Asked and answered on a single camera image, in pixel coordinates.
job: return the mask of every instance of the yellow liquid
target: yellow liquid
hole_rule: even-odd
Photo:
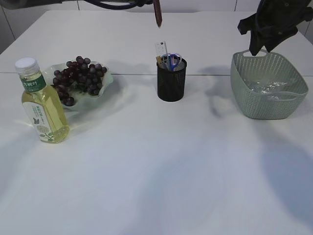
[[[27,78],[28,80],[34,80],[40,77],[41,72],[34,74],[32,76],[22,76],[22,78]],[[57,91],[50,85],[44,87],[40,91],[27,93],[24,92],[22,95],[22,103],[33,102],[43,106],[45,115],[49,122],[52,134],[54,136],[53,141],[44,141],[47,143],[59,143],[65,139],[69,133],[69,126],[67,124],[67,119],[63,111],[62,104],[60,102]]]

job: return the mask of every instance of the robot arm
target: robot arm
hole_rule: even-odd
[[[240,21],[241,34],[251,33],[249,50],[256,55],[263,46],[272,51],[298,32],[297,25],[313,19],[311,0],[261,0],[257,12]]]
[[[55,3],[62,3],[67,0],[0,0],[0,5],[7,9],[19,9],[32,6],[49,5]],[[104,2],[124,2],[128,3],[124,6],[115,6],[102,3]],[[152,4],[153,0],[87,0],[87,2],[112,10],[125,10],[136,6],[143,6],[145,4]]]
[[[64,0],[0,0],[0,5],[8,9],[62,3]],[[124,10],[145,4],[154,4],[156,22],[162,22],[159,0],[85,0],[91,4],[112,9]],[[122,6],[109,5],[105,2],[125,2]],[[313,9],[308,7],[311,0],[261,0],[257,12],[240,21],[241,34],[251,32],[250,51],[256,55],[265,46],[268,52],[298,32],[297,25],[313,19]]]

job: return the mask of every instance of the plate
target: plate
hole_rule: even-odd
[[[101,64],[97,61],[91,61],[91,64]],[[51,67],[47,68],[46,70],[42,71],[45,82],[47,85],[53,84],[53,78],[54,71],[59,70],[62,71],[66,69],[66,63],[58,64],[58,65],[52,65]],[[109,69],[105,73],[105,75],[102,78],[102,88],[99,92],[99,95],[90,95],[88,93],[83,92],[70,92],[70,95],[75,99],[76,103],[73,106],[66,106],[62,104],[63,108],[73,110],[73,111],[81,111],[85,110],[89,107],[95,106],[97,99],[101,97],[104,94],[105,89],[113,82],[112,74],[110,73]]]

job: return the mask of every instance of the bottle label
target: bottle label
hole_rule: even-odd
[[[54,141],[47,116],[42,105],[33,102],[24,102],[23,106],[42,141]]]
[[[34,79],[34,80],[21,78],[21,81],[23,83],[23,86],[26,92],[37,92],[46,86],[44,77],[42,75],[39,78]]]

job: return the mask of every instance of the green plastic basket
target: green plastic basket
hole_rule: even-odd
[[[241,111],[254,119],[284,119],[292,114],[309,89],[297,69],[282,55],[261,50],[265,56],[235,53],[231,63],[231,87]],[[251,83],[288,83],[270,94],[255,92]]]

